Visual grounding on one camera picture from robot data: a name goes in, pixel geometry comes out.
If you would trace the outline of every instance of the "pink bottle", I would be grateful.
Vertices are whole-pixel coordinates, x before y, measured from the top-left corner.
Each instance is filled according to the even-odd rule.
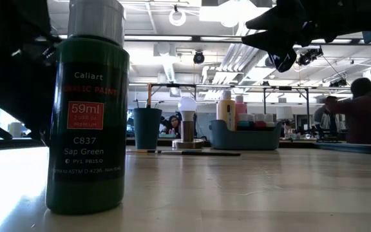
[[[238,114],[247,113],[247,105],[246,103],[244,103],[243,95],[237,95],[235,101],[236,101],[236,128],[237,128],[237,124],[239,122]]]

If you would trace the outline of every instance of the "lamp base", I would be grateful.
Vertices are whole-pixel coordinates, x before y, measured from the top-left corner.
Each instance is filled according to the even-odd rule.
[[[195,139],[193,142],[184,142],[181,139],[173,140],[174,149],[201,149],[204,146],[204,140]]]

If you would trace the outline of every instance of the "ceiling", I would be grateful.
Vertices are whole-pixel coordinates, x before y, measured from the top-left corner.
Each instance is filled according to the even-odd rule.
[[[178,5],[180,11],[185,12],[186,20],[182,26],[170,23],[169,15],[173,10],[173,3]],[[224,26],[224,22],[215,21],[215,15],[203,12],[201,0],[193,1],[168,1],[145,2],[145,1],[122,1],[126,10],[125,34],[135,35],[227,35],[243,36],[254,33],[245,27],[236,25],[234,27]],[[253,15],[267,9],[256,8],[250,2],[244,9]],[[69,2],[63,0],[48,0],[48,8],[51,17],[53,32],[65,35],[68,27]],[[200,18],[210,18],[212,21],[201,21]],[[224,14],[223,18],[232,19],[239,15]],[[249,19],[250,14],[241,16]],[[357,39],[361,34],[352,34],[339,37],[338,39]],[[371,46],[348,46],[348,45],[323,45],[325,58],[320,57],[307,67],[294,65],[291,70],[279,73],[271,68],[264,68],[265,52],[258,52],[253,48],[242,44],[231,43],[191,43],[191,42],[169,42],[170,55],[173,56],[169,62],[161,59],[158,54],[158,41],[148,42],[125,42],[124,49],[130,54],[129,79],[132,83],[138,82],[166,82],[169,77],[166,70],[171,69],[175,73],[175,82],[188,82],[201,84],[244,84],[256,85],[262,81],[269,81],[271,85],[302,85],[302,86],[328,86],[331,80],[336,80],[339,75],[347,78],[348,82],[364,76],[366,70],[371,69]],[[203,64],[194,64],[193,57],[196,51],[202,51],[205,56]],[[230,73],[220,75],[219,71]],[[135,94],[131,98],[139,100],[146,99],[146,89],[141,87],[130,87]],[[250,89],[241,90],[244,94],[251,94],[249,99],[257,101],[258,93],[251,93]],[[198,100],[208,101],[219,96],[220,91],[211,89],[199,90]],[[156,100],[175,101],[178,98],[170,97],[169,90],[162,90]]]

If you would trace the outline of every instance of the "table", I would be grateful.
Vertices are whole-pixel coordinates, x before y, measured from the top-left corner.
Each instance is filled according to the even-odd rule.
[[[0,151],[0,231],[371,231],[371,155],[126,158],[121,206],[65,217],[44,205],[48,149]]]

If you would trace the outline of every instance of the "plastic bin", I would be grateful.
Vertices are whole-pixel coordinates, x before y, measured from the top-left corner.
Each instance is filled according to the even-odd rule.
[[[223,120],[210,122],[211,146],[219,150],[275,150],[281,135],[281,122],[272,131],[230,131]]]

